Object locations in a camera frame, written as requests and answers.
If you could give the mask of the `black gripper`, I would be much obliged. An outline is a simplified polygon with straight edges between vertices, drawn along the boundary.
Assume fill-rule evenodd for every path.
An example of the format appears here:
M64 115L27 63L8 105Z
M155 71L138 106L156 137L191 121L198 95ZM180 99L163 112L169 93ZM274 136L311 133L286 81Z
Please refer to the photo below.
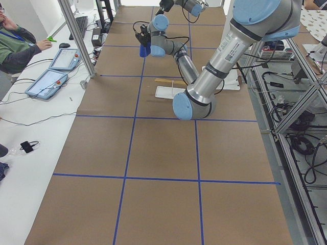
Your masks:
M164 11L170 11L170 9L175 5L174 0L161 0L159 3L160 8L155 13L155 15L164 14Z

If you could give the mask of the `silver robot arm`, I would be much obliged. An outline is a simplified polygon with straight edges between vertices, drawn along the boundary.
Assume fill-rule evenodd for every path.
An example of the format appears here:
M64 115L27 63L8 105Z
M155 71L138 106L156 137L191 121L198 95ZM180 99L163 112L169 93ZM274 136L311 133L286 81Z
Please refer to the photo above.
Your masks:
M151 55L171 55L186 79L187 88L173 98L173 111L180 120L206 118L216 107L215 91L245 51L255 42L294 37L300 28L301 1L235 1L230 30L202 72L193 65L182 43L169 40L164 16L175 4L198 17L205 1L161 1L160 10L147 26Z

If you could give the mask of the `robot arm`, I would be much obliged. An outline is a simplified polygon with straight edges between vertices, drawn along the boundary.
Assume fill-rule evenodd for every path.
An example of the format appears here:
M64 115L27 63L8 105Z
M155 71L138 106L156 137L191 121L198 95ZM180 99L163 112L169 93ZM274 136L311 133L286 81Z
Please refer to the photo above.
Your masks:
M159 2L159 10L155 15L164 14L169 12L174 5L179 5L183 10L187 10L194 17L198 17L201 12L203 12L207 7L208 3L206 1L198 0L161 0Z

